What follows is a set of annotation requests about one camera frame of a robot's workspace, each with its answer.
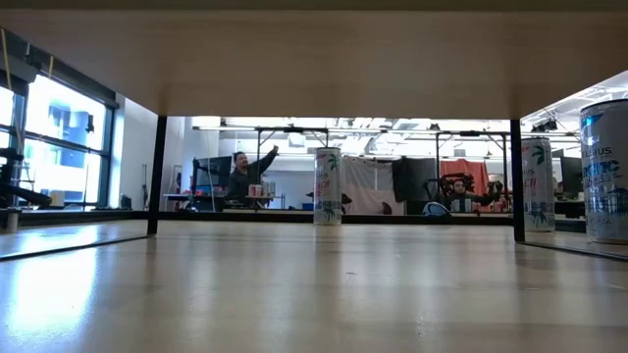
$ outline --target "seated person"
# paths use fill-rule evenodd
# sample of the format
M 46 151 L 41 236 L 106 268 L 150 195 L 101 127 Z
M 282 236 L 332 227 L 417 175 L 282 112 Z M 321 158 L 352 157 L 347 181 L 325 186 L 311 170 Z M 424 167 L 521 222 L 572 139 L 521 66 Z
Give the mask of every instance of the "seated person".
M 470 199 L 471 202 L 478 202 L 482 206 L 488 206 L 491 202 L 494 201 L 493 196 L 479 196 L 472 192 L 467 191 L 466 186 L 464 185 L 464 181 L 462 179 L 458 179 L 453 182 L 453 192 L 447 198 L 447 205 L 451 210 L 451 205 L 455 200 L 458 200 L 458 211 L 459 212 L 471 212 L 473 210 L 467 210 L 465 207 L 465 200 Z
M 261 175 L 271 166 L 275 157 L 277 157 L 277 151 L 279 151 L 279 147 L 273 147 L 273 150 L 264 158 L 250 165 L 244 152 L 236 152 L 234 154 L 235 168 L 229 176 L 229 192 L 226 199 L 236 200 L 244 205 L 251 204 L 251 202 L 246 200 L 248 185 L 260 183 Z

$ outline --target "white can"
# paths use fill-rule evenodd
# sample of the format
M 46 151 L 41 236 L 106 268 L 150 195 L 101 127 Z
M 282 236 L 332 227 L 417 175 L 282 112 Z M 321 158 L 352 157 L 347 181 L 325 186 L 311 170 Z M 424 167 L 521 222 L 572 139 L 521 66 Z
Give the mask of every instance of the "white can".
M 316 150 L 314 161 L 314 224 L 338 226 L 342 220 L 341 160 L 339 148 Z
M 627 122 L 628 99 L 580 113 L 587 235 L 595 241 L 628 243 Z
M 521 140 L 523 203 L 527 231 L 553 231 L 555 213 L 551 146 L 546 137 Z

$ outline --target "computer monitor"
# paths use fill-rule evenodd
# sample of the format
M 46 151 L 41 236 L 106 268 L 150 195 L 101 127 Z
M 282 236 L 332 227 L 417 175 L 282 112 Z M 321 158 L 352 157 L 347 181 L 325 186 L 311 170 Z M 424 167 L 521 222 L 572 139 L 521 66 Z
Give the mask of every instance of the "computer monitor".
M 198 166 L 200 168 L 208 168 L 211 173 L 210 177 L 205 171 L 196 171 L 196 187 L 199 186 L 221 186 L 227 187 L 229 185 L 229 175 L 232 172 L 232 157 L 215 157 L 215 158 L 201 158 L 198 159 Z
M 562 191 L 582 192 L 582 161 L 580 158 L 560 157 Z

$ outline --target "can label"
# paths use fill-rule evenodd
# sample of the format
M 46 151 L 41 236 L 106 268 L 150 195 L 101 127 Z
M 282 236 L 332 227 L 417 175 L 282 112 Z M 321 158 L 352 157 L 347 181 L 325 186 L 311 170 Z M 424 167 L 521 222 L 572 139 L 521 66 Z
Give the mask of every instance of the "can label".
M 528 231 L 552 231 L 555 227 L 551 146 L 547 138 L 521 140 L 523 202 Z
M 339 225 L 342 218 L 340 150 L 319 148 L 314 163 L 314 224 Z
M 627 101 L 585 108 L 580 115 L 587 235 L 600 240 L 628 241 L 627 121 Z

